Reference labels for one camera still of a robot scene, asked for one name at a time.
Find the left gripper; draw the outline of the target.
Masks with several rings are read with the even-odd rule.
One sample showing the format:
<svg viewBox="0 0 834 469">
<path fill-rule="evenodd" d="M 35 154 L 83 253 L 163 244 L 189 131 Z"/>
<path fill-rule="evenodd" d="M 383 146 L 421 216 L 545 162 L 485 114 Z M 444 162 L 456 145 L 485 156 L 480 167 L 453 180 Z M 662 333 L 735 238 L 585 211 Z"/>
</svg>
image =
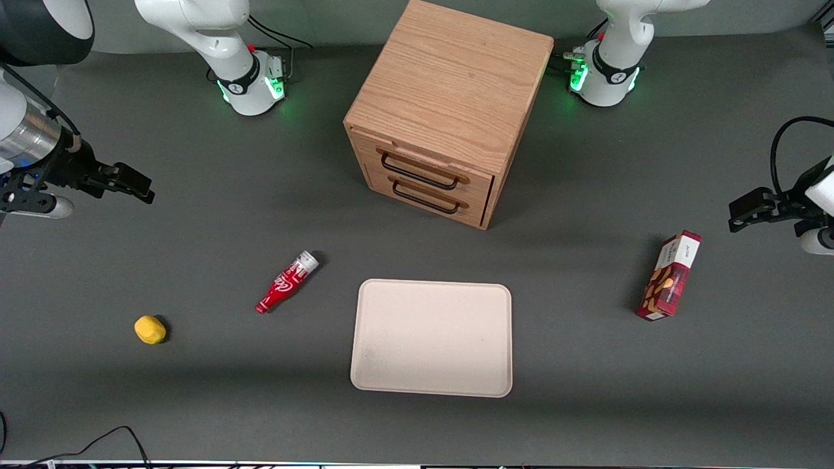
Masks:
<svg viewBox="0 0 834 469">
<path fill-rule="evenodd" d="M 792 189 L 783 191 L 779 184 L 775 157 L 772 157 L 772 183 L 774 192 L 768 188 L 756 188 L 742 195 L 728 205 L 730 219 L 728 229 L 738 233 L 745 227 L 759 223 L 778 223 L 787 220 L 819 221 L 821 208 L 805 195 L 821 175 L 821 163 L 800 174 Z"/>
</svg>

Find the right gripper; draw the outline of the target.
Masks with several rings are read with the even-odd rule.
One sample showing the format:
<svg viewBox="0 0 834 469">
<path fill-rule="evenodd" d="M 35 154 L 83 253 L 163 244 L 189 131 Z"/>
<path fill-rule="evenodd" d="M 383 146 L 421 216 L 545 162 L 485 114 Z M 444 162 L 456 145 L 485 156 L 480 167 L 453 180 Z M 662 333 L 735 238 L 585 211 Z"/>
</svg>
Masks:
<svg viewBox="0 0 834 469">
<path fill-rule="evenodd" d="M 59 145 L 40 168 L 40 187 L 59 187 L 81 191 L 90 196 L 103 196 L 106 192 L 124 193 L 144 204 L 154 202 L 155 193 L 150 190 L 152 180 L 125 163 L 116 168 L 99 162 L 92 146 L 85 141 L 77 151 Z"/>
</svg>

